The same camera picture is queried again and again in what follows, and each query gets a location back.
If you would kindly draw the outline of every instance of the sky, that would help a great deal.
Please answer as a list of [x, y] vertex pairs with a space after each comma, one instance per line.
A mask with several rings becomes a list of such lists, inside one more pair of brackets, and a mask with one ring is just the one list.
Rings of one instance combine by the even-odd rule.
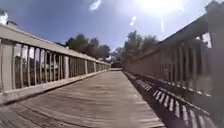
[[19, 29], [64, 44], [83, 33], [113, 50], [129, 32], [163, 40], [205, 13], [211, 0], [0, 0]]

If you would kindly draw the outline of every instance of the wooden deck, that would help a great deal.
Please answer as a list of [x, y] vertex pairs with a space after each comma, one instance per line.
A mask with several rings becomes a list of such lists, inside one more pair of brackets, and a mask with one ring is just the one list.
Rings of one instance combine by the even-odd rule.
[[153, 128], [164, 124], [121, 71], [0, 108], [0, 128]]

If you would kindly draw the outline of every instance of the tree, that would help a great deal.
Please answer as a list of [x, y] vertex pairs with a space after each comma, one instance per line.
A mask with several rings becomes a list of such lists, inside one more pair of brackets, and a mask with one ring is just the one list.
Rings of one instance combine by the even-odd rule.
[[127, 40], [124, 43], [123, 48], [118, 48], [111, 55], [120, 56], [116, 57], [125, 63], [127, 61], [133, 60], [135, 57], [138, 57], [139, 54], [146, 52], [150, 47], [154, 46], [158, 40], [155, 36], [148, 35], [142, 37], [137, 31], [130, 32], [127, 36]]
[[121, 61], [121, 55], [122, 55], [122, 48], [118, 47], [113, 51], [110, 56], [113, 62]]
[[157, 44], [159, 41], [156, 39], [155, 36], [148, 35], [144, 37], [141, 45], [141, 52], [146, 52], [150, 47], [154, 46]]
[[99, 58], [103, 58], [103, 60], [105, 61], [106, 58], [108, 58], [110, 56], [110, 47], [107, 45], [99, 46], [99, 48], [97, 50], [97, 56]]
[[85, 48], [85, 54], [98, 58], [97, 56], [98, 47], [99, 47], [98, 39], [97, 38], [91, 39]]
[[79, 34], [76, 38], [70, 38], [66, 42], [66, 46], [77, 52], [85, 53], [85, 48], [88, 45], [88, 39], [83, 35]]

